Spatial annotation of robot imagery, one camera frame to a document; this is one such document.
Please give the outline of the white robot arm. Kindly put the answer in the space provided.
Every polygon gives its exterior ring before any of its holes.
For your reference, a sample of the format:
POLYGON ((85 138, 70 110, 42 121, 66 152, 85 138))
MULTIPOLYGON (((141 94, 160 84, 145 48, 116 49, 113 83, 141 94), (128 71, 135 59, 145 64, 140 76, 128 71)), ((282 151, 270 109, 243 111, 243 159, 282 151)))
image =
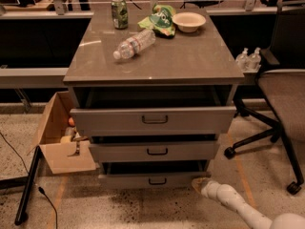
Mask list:
POLYGON ((297 214, 281 214, 274 220, 267 218, 247 203, 231 185, 198 177, 192 180, 192 187, 204 198, 212 199, 237 213, 250 229, 305 229, 305 218, 297 214))

